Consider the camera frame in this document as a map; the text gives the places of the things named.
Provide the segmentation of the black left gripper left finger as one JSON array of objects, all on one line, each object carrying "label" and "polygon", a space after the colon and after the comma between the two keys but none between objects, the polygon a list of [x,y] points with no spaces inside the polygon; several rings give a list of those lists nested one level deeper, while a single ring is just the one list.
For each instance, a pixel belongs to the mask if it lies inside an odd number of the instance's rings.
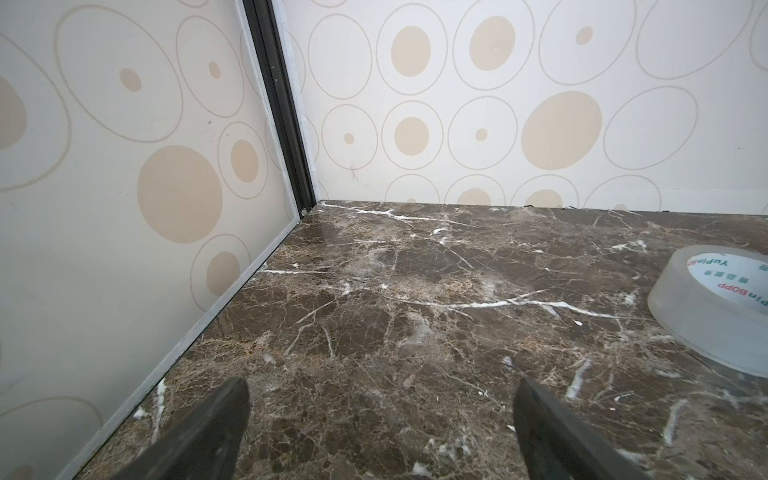
[{"label": "black left gripper left finger", "polygon": [[113,477],[231,479],[249,412],[247,382],[232,377]]}]

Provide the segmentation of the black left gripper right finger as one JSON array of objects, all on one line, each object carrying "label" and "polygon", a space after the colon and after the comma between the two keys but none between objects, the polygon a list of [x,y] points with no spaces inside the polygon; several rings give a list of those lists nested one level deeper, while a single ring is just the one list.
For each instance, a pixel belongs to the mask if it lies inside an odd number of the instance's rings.
[{"label": "black left gripper right finger", "polygon": [[646,479],[634,462],[529,377],[513,399],[517,442],[531,479]]}]

